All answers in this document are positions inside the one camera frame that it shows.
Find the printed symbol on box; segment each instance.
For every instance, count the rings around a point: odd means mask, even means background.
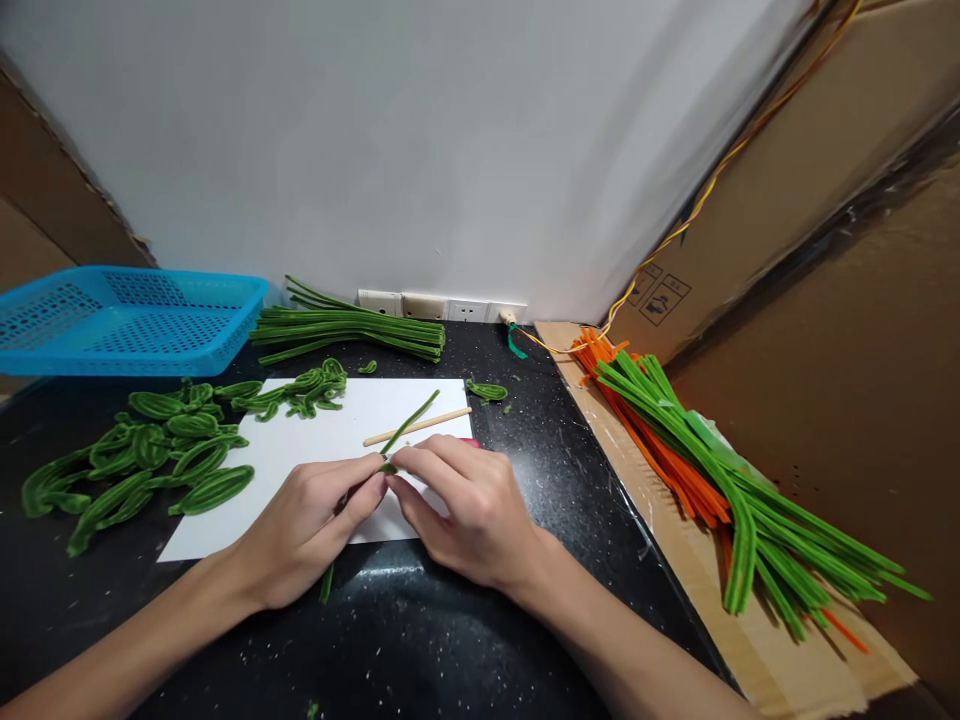
[[[640,273],[640,277],[637,278],[636,287],[633,288],[633,292],[630,293],[630,297],[627,298],[629,302],[634,307],[640,306],[640,300],[646,295],[650,289],[656,284],[657,278],[663,274],[663,270],[657,267],[654,264],[647,265],[643,272]]]
[[[680,304],[680,301],[690,292],[690,286],[681,282],[673,275],[667,275],[653,289],[650,297],[640,308],[643,315],[654,325],[659,325],[670,312]]]

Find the cardboard box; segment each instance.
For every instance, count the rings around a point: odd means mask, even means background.
[[[0,293],[78,264],[156,265],[4,71],[0,127]],[[30,380],[0,375],[0,400]]]
[[[864,614],[960,715],[960,109],[720,323],[673,385],[781,492],[934,596]]]
[[[570,347],[580,334],[580,327],[573,323],[537,323],[536,327],[554,347]],[[714,538],[681,516],[672,494],[594,384],[580,384],[583,372],[576,361],[569,355],[554,359],[717,649],[746,698],[764,717],[826,720],[867,713],[868,718],[877,719],[946,718],[903,658],[852,607],[842,605],[835,612],[868,644],[870,655],[853,650],[833,629],[812,632],[806,642],[797,644],[755,600],[743,615],[727,614],[722,604],[721,555]]]
[[[666,364],[700,336],[942,116],[960,95],[958,38],[955,0],[867,4],[816,74],[723,173],[683,242],[646,268],[611,339],[630,340],[636,352]]]

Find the wooden stick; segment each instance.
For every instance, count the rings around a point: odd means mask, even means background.
[[[462,408],[460,410],[454,410],[452,413],[447,413],[446,415],[438,415],[435,418],[429,420],[423,420],[422,422],[414,423],[406,430],[403,431],[403,434],[412,433],[414,430],[423,430],[425,427],[430,427],[431,425],[439,425],[442,422],[447,420],[453,420],[457,417],[463,417],[464,415],[469,415],[473,412],[473,408]],[[370,447],[371,445],[376,445],[377,443],[386,442],[393,437],[393,434],[396,430],[391,430],[390,432],[380,433],[379,435],[374,435],[372,438],[367,438],[363,441],[364,447]]]

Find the black countertop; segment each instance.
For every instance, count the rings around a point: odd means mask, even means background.
[[[259,350],[247,346],[218,382],[292,377],[330,355],[354,377],[376,359],[378,377],[472,376],[506,385],[508,415],[470,396],[474,435],[511,458],[533,518],[635,612],[733,684],[546,352],[531,348],[519,360],[506,349],[502,326],[447,328],[437,365],[354,343],[264,369]],[[58,378],[0,412],[0,702],[106,635],[192,564],[156,563],[179,522],[166,515],[163,499],[98,533],[87,554],[72,560],[66,545],[75,519],[28,520],[20,507],[27,475],[95,441],[131,391],[178,386],[176,378]],[[325,720],[607,717],[539,623],[437,566],[417,540],[348,546],[329,604],[318,598],[319,584],[289,608],[244,622],[136,716],[303,718],[316,702]]]

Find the power outlet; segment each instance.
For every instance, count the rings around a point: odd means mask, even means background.
[[[450,300],[447,302],[447,320],[484,322],[486,319],[487,303],[474,300]]]
[[[358,290],[360,307],[373,310],[381,315],[403,317],[403,297],[400,293],[385,293],[379,290]]]
[[[527,306],[517,303],[487,303],[487,318],[485,322],[503,322],[500,315],[513,315],[517,325],[523,325],[523,317],[527,314]]]
[[[417,320],[444,320],[447,317],[447,299],[403,293],[403,316]]]

